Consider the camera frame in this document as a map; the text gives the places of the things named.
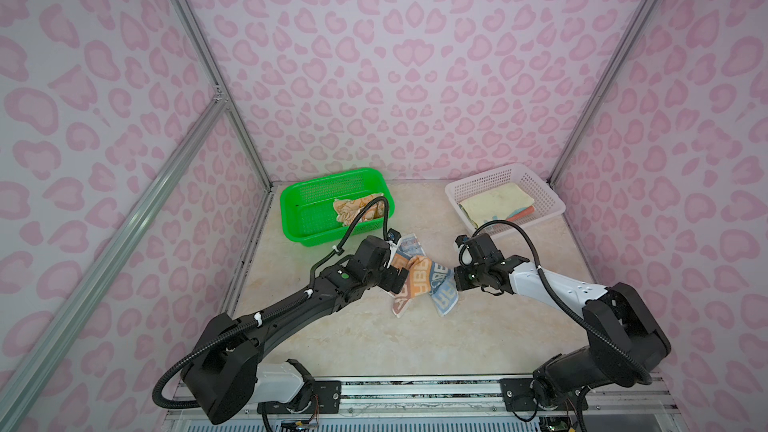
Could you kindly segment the orange blue lettered towel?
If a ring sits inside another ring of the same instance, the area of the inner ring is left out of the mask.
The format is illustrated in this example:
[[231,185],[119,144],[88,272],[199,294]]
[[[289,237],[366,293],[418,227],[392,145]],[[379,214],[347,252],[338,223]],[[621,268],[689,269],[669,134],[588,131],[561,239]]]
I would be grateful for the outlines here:
[[401,291],[390,293],[391,311],[396,317],[401,317],[411,301],[420,296],[428,296],[441,317],[458,303],[454,270],[429,258],[415,234],[400,239],[392,265],[409,272]]

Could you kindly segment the pale yellow teal towel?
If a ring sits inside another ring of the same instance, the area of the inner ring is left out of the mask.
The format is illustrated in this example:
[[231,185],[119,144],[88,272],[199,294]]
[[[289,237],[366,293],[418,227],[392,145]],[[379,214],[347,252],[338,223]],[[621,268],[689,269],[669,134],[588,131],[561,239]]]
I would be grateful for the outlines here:
[[459,203],[475,228],[492,220],[507,220],[531,205],[535,206],[534,198],[514,183],[495,187]]

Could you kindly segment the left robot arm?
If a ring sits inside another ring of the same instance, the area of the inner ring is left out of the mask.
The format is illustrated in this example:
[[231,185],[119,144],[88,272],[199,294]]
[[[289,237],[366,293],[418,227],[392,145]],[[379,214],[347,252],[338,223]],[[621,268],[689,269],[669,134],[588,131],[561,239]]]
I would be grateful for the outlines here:
[[237,319],[226,313],[215,316],[193,351],[168,372],[180,376],[191,399],[164,399],[160,390],[154,390],[155,404],[169,410],[200,408],[213,425],[233,418],[251,400],[258,402],[262,413],[273,404],[292,412],[316,406],[316,380],[298,360],[265,366],[263,359],[306,326],[341,311],[373,287],[399,293],[409,274],[392,264],[400,240],[395,230],[385,238],[368,236],[355,253],[324,268],[310,285],[285,299]]

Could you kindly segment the red brown bear towel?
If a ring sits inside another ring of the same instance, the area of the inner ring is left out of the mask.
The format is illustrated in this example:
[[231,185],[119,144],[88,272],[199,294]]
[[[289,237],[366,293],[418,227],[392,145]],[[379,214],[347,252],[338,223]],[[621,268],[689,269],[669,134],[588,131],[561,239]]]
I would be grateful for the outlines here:
[[514,214],[512,216],[507,217],[507,220],[511,221],[511,222],[517,222],[520,219],[523,219],[523,218],[526,218],[526,217],[532,215],[534,212],[535,212],[535,206],[531,205],[531,206],[523,209],[522,211],[517,212],[516,214]]

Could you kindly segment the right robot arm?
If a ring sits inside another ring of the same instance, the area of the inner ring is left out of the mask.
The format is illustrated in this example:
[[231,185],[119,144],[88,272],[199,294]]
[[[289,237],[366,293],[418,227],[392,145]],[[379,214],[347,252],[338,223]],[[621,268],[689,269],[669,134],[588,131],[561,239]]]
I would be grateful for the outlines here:
[[576,401],[576,395],[607,385],[631,388],[652,383],[651,372],[672,351],[671,343],[635,288],[579,281],[529,258],[504,256],[487,234],[456,238],[459,291],[534,299],[563,312],[587,335],[588,344],[558,354],[532,373],[531,401],[544,409]]

